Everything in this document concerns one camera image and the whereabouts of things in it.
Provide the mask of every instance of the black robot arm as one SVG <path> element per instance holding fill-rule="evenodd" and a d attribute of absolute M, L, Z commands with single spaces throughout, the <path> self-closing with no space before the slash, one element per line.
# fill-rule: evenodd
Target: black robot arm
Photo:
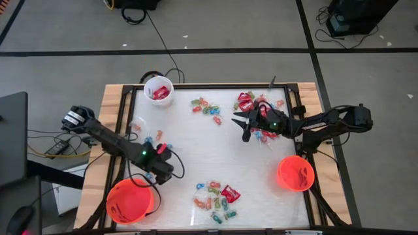
<path fill-rule="evenodd" d="M 61 121 L 62 130 L 77 134 L 89 134 L 100 141 L 105 152 L 113 156 L 128 158 L 135 166 L 146 172 L 153 172 L 158 184 L 171 179 L 174 167 L 166 161 L 171 158 L 171 151 L 162 144 L 154 149 L 152 144 L 132 143 L 111 131 L 95 119 L 93 110 L 83 106 L 73 106 Z"/>
<path fill-rule="evenodd" d="M 271 109 L 262 115 L 261 109 Z M 301 149 L 308 153 L 315 153 L 318 146 L 325 140 L 344 133 L 363 133 L 373 126 L 370 110 L 362 104 L 359 106 L 342 105 L 331 108 L 327 112 L 302 120 L 289 118 L 282 111 L 275 110 L 267 102 L 254 102 L 254 109 L 247 112 L 236 112 L 234 115 L 248 118 L 248 122 L 233 119 L 244 130 L 242 140 L 248 142 L 251 128 L 281 134 L 286 138 L 294 138 L 302 134 Z"/>

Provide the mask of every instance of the white paper cup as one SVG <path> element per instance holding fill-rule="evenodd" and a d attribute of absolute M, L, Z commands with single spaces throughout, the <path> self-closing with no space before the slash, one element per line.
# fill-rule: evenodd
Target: white paper cup
<path fill-rule="evenodd" d="M 161 100 L 153 100 L 152 95 L 154 91 L 157 91 L 161 87 L 167 87 L 170 91 L 169 95 Z M 172 85 L 171 81 L 168 78 L 163 76 L 156 76 L 149 79 L 144 86 L 144 94 L 145 97 L 155 106 L 166 107 L 170 106 L 172 99 L 174 97 L 174 86 Z"/>

